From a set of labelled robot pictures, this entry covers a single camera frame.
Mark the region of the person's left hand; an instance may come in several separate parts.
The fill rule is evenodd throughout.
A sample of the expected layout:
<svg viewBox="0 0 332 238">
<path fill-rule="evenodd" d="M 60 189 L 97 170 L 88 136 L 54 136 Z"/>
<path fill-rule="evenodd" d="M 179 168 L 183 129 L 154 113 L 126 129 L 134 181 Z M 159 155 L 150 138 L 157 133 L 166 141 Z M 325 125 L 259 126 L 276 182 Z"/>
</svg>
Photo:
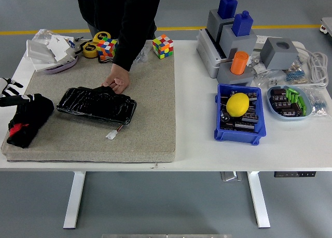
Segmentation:
<svg viewBox="0 0 332 238">
<path fill-rule="evenodd" d="M 101 84 L 101 86 L 110 87 L 116 94 L 122 94 L 129 85 L 129 72 L 116 64 L 112 65 L 110 74 Z"/>
</svg>

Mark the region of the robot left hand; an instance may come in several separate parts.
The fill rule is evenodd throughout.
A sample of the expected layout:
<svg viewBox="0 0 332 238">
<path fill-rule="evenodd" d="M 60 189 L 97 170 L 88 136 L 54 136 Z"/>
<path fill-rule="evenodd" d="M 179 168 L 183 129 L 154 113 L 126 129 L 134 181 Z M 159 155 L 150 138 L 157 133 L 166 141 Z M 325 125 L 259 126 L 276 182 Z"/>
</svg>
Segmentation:
<svg viewBox="0 0 332 238">
<path fill-rule="evenodd" d="M 1 107 L 7 106 L 28 106 L 36 100 L 40 100 L 42 95 L 39 93 L 20 95 L 19 92 L 13 88 L 23 88 L 23 85 L 11 78 L 1 78 Z"/>
</svg>

